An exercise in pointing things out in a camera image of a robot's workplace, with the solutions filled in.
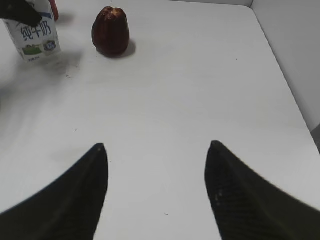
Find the milk carton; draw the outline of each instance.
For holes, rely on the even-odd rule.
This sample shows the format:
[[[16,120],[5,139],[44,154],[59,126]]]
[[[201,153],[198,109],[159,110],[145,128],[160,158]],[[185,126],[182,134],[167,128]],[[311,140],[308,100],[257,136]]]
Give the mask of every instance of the milk carton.
[[[33,62],[60,52],[54,14],[49,0],[27,0],[42,16],[37,27],[14,20],[3,20],[11,39],[26,62]]]

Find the white surface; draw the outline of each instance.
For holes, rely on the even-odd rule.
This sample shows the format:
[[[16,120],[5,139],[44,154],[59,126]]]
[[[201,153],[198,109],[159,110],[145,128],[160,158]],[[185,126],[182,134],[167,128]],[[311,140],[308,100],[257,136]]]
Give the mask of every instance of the white surface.
[[[193,3],[210,3],[210,4],[231,4],[231,5],[243,5],[251,7],[253,0],[170,0],[181,2],[193,2]]]
[[[25,65],[0,36],[0,211],[102,142],[96,240],[219,240],[204,181],[211,140],[320,209],[319,153],[251,9],[113,1],[136,51],[108,59],[91,40],[106,4],[57,1],[64,53],[48,63]]]
[[[252,8],[312,131],[320,124],[320,1],[254,0]]]

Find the red object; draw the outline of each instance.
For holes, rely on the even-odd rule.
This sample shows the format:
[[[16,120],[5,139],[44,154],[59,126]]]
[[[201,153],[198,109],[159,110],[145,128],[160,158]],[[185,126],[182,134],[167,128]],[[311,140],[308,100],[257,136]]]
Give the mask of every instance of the red object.
[[[51,5],[51,8],[52,8],[54,21],[56,22],[58,20],[58,18],[59,18],[59,13],[58,13],[56,0],[49,0],[49,2],[50,2],[50,5]]]
[[[123,54],[130,40],[127,16],[121,8],[107,6],[92,26],[92,42],[107,57]]]

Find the tabletop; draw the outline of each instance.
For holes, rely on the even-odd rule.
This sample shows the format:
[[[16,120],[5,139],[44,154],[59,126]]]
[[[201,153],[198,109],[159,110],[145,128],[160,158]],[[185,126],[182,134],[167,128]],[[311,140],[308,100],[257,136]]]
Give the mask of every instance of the tabletop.
[[[0,25],[0,212],[38,192],[95,143],[109,187],[96,240],[219,240],[205,187],[212,140],[320,209],[320,158],[251,9],[162,0],[56,0],[62,52],[20,59]],[[124,56],[91,28],[122,8]]]

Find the blue logo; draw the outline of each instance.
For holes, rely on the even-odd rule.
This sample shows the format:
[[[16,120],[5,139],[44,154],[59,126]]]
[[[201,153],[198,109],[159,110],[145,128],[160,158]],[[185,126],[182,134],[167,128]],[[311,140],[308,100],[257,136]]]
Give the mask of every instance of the blue logo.
[[[57,47],[55,41],[47,41],[43,46],[46,51],[53,51]]]

